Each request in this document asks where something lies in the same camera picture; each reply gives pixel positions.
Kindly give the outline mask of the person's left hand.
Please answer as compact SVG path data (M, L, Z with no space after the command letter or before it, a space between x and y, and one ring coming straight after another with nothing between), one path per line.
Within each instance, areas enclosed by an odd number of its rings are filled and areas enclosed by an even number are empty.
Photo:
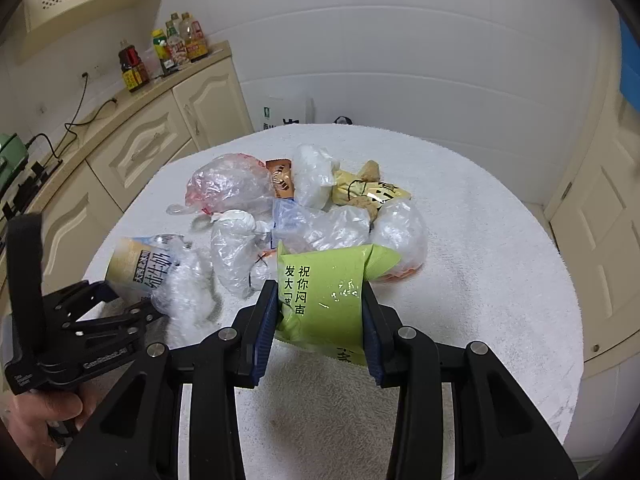
M81 385L78 393L36 391L16 396L7 391L1 401L1 416L29 463L49 478L58 445L49 437L48 423L73 420L81 430L98 403L98 393L89 384Z

